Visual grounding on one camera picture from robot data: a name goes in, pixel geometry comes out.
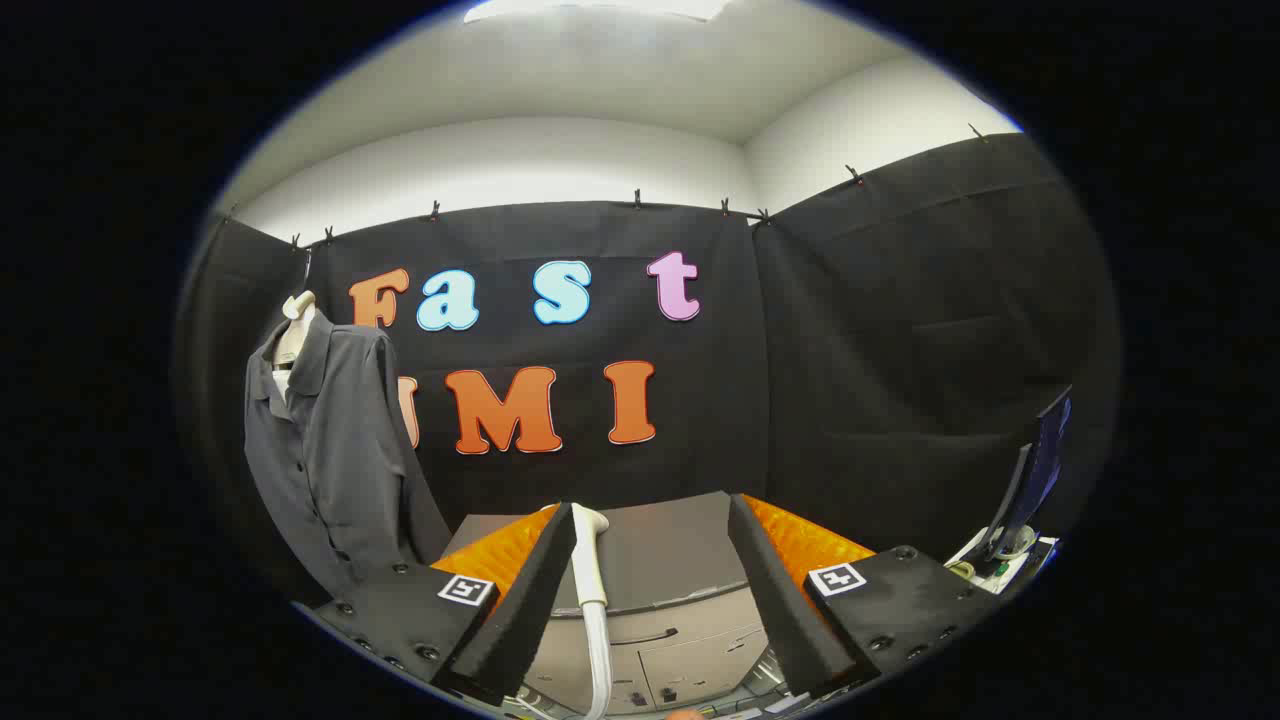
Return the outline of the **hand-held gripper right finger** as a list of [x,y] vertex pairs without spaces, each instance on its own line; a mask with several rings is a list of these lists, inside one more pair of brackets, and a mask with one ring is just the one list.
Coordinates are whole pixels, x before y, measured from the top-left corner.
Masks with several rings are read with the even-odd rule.
[[978,628],[998,596],[911,546],[873,552],[732,495],[727,533],[794,694],[824,698],[902,674]]

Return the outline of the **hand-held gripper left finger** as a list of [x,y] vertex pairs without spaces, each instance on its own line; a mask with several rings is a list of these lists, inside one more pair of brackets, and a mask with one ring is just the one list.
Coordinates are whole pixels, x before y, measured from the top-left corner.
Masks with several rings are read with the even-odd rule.
[[379,568],[312,624],[411,685],[497,706],[532,665],[576,543],[572,505],[554,503],[433,565]]

